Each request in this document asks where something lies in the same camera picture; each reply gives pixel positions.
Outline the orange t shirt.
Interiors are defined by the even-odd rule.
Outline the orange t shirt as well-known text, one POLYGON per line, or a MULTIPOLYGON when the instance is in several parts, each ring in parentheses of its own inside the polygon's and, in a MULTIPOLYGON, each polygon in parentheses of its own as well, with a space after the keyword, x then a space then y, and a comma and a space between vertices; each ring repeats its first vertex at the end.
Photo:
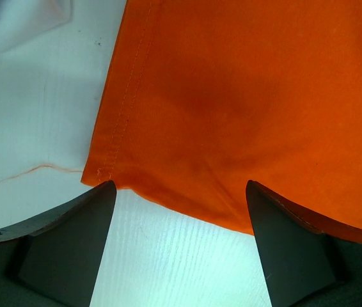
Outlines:
POLYGON ((362 243, 362 1, 127 1, 82 172, 251 234, 254 182, 362 243))

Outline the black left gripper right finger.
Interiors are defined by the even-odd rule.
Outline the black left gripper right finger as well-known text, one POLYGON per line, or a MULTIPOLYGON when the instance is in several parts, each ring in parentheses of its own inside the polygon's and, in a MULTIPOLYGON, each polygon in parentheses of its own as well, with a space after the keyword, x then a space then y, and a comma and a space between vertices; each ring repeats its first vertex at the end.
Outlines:
POLYGON ((273 306, 362 306, 362 229, 252 180, 246 199, 273 306))

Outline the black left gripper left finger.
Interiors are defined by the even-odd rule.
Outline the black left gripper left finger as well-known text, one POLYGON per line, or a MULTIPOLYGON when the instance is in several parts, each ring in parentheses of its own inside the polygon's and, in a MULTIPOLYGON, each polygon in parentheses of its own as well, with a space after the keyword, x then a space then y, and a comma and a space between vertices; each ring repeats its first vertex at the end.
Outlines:
POLYGON ((89 306, 115 201, 107 181, 0 228, 0 306, 89 306))

